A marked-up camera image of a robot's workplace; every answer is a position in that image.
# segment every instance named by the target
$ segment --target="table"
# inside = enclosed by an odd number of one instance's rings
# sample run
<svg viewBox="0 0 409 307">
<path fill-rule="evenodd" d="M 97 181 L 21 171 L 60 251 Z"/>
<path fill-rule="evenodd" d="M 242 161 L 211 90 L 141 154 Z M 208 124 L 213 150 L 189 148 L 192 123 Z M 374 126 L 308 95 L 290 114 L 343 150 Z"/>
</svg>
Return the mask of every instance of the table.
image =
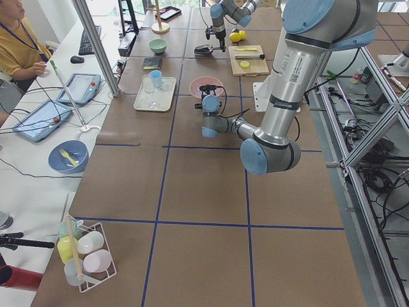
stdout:
<svg viewBox="0 0 409 307">
<path fill-rule="evenodd" d="M 203 15 L 210 24 L 208 10 Z M 112 100 L 70 208 L 103 222 L 118 274 L 80 294 L 54 250 L 32 306 L 366 306 L 308 108 L 298 116 L 300 164 L 247 173 L 235 136 L 201 137 L 189 82 L 217 77 L 228 93 L 226 114 L 249 107 L 246 120 L 259 125 L 252 84 L 264 77 L 233 77 L 227 52 L 193 56 L 208 43 L 199 9 L 169 25 L 162 36 L 141 29 L 120 82 L 124 94 Z M 280 30 L 279 11 L 258 9 L 245 44 L 262 43 L 271 66 Z M 142 62 L 157 37 L 168 42 L 162 73 L 177 89 L 168 112 L 138 112 Z M 289 136 L 296 135 L 294 124 Z"/>
<path fill-rule="evenodd" d="M 94 55 L 85 56 L 83 64 L 70 63 L 71 56 L 78 53 L 82 29 L 82 24 L 77 22 L 52 57 L 64 80 L 68 80 L 74 72 L 102 75 Z M 102 26 L 101 35 L 112 66 L 120 59 L 117 50 L 119 41 L 113 29 L 112 20 L 106 20 Z M 47 73 L 38 77 L 37 81 L 38 83 L 34 82 L 30 89 L 39 88 L 39 84 L 43 87 L 61 87 L 50 64 L 48 64 Z M 48 96 L 52 99 L 56 98 L 59 92 L 60 90 L 47 90 Z M 91 120 L 90 124 L 101 126 L 111 99 L 108 86 L 102 82 L 95 101 L 80 108 L 84 120 L 86 122 Z M 17 108 L 32 111 L 45 100 L 47 96 L 42 90 L 30 91 L 22 97 Z M 21 120 L 27 113 L 17 111 L 14 112 L 14 115 Z M 10 116 L 2 130 L 16 123 L 17 119 Z M 47 139 L 37 144 L 28 142 L 16 133 L 2 134 L 0 144 L 3 149 L 0 151 L 0 158 L 23 173 L 34 176 L 62 177 L 62 174 L 49 167 L 48 154 L 56 145 L 69 139 L 75 139 L 80 126 L 79 118 L 73 112 L 67 123 L 63 123 Z M 81 141 L 87 145 L 91 155 L 97 134 L 97 130 L 91 130 L 81 136 Z M 24 232 L 24 239 L 56 242 L 58 226 L 71 205 L 82 173 L 72 176 L 73 178 L 33 178 L 22 176 L 11 166 L 0 163 L 0 182 L 3 188 L 0 210 L 14 217 L 13 225 L 6 230 L 1 230 L 0 233 Z M 16 251 L 2 248 L 1 253 L 7 264 L 44 272 L 52 250 L 21 246 Z M 0 288 L 0 295 L 2 304 L 5 306 L 29 306 L 35 293 Z"/>
</svg>

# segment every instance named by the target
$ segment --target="yellow shirt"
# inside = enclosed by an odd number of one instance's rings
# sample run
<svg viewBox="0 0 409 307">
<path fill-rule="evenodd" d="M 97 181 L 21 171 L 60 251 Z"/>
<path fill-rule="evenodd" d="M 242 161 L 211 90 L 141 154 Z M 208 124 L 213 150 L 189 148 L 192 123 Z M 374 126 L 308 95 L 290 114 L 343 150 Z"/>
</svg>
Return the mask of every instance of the yellow shirt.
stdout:
<svg viewBox="0 0 409 307">
<path fill-rule="evenodd" d="M 38 41 L 28 20 L 23 18 L 21 21 L 39 50 L 50 58 L 51 53 Z M 32 48 L 24 45 L 0 27 L 0 70 L 6 75 L 13 75 L 16 70 L 30 68 L 34 63 L 43 61 L 21 25 L 13 33 Z"/>
</svg>

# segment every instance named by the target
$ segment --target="hand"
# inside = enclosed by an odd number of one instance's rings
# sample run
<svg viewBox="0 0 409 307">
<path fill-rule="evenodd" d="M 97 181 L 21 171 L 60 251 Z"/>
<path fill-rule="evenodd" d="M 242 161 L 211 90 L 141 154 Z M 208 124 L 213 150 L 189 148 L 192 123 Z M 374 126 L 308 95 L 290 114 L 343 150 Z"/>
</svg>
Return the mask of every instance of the hand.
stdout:
<svg viewBox="0 0 409 307">
<path fill-rule="evenodd" d="M 47 64 L 45 64 L 45 62 L 38 62 L 38 63 L 34 63 L 32 69 L 34 70 L 34 73 L 36 75 L 43 75 L 45 72 L 45 68 L 47 67 Z"/>
</svg>

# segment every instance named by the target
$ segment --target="lanyard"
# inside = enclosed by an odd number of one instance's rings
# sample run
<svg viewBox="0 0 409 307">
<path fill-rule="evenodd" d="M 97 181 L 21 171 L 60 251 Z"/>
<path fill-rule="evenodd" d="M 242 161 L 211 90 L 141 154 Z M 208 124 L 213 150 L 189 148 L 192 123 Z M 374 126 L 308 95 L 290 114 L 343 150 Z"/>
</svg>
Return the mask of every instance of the lanyard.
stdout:
<svg viewBox="0 0 409 307">
<path fill-rule="evenodd" d="M 23 23 L 21 22 L 21 20 L 19 20 L 19 23 L 20 23 L 20 25 L 23 27 L 24 32 L 26 32 L 26 35 L 28 36 L 28 38 L 29 38 L 29 39 L 31 40 L 31 42 L 33 43 L 34 47 L 28 45 L 25 41 L 23 41 L 21 38 L 19 38 L 16 34 L 14 34 L 13 32 L 11 32 L 10 29 L 8 29 L 8 28 L 7 28 L 4 24 L 2 24 L 1 22 L 0 22 L 0 27 L 2 27 L 4 30 L 6 30 L 7 32 L 9 32 L 9 34 L 12 35 L 12 37 L 14 37 L 16 40 L 19 40 L 21 43 L 23 43 L 24 45 L 26 45 L 26 46 L 29 47 L 30 49 L 35 49 L 35 50 L 37 50 L 37 52 L 38 52 L 38 54 L 40 55 L 41 59 L 42 59 L 44 62 L 47 62 L 47 61 L 49 60 L 48 57 L 47 57 L 44 53 L 42 53 L 42 52 L 39 50 L 37 44 L 35 43 L 35 41 L 34 41 L 33 38 L 31 37 L 30 33 L 28 33 L 26 27 L 24 27 L 24 25 L 23 25 Z"/>
</svg>

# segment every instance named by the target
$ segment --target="pink bowl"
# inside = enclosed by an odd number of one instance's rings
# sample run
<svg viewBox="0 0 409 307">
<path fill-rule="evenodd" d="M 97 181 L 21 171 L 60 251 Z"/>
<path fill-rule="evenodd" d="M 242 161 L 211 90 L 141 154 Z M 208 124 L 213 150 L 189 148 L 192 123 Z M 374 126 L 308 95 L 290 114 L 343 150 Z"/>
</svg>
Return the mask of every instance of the pink bowl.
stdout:
<svg viewBox="0 0 409 307">
<path fill-rule="evenodd" d="M 223 86 L 222 81 L 213 78 L 213 77 L 199 77 L 197 79 L 194 79 L 190 85 L 189 85 L 189 91 L 190 94 L 201 100 L 202 99 L 202 91 L 199 89 L 200 86 L 202 85 L 207 85 L 207 84 L 211 84 L 211 85 L 218 85 L 218 86 Z M 217 88 L 216 89 L 216 96 L 221 96 L 224 93 L 224 90 L 222 88 Z"/>
</svg>

